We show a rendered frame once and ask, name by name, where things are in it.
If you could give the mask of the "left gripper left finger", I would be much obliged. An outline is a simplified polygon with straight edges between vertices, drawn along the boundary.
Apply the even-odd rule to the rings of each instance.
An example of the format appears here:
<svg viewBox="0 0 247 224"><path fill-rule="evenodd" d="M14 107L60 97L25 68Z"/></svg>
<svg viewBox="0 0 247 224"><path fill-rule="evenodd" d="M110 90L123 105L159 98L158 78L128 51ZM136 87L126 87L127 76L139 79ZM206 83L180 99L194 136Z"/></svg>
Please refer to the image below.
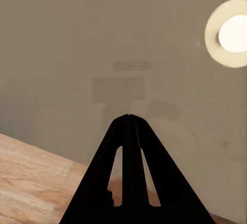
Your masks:
<svg viewBox="0 0 247 224"><path fill-rule="evenodd" d="M103 207L122 146L122 205ZM137 224L129 115L112 121L59 224Z"/></svg>

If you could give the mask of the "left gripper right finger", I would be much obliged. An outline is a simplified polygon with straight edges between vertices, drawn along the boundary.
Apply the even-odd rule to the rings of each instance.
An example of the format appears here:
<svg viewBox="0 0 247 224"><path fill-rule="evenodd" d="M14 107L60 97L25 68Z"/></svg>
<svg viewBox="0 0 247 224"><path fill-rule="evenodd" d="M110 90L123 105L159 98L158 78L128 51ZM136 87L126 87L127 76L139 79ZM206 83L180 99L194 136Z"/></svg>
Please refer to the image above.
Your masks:
<svg viewBox="0 0 247 224"><path fill-rule="evenodd" d="M148 122L129 121L137 224L216 224ZM149 203L141 149L161 207Z"/></svg>

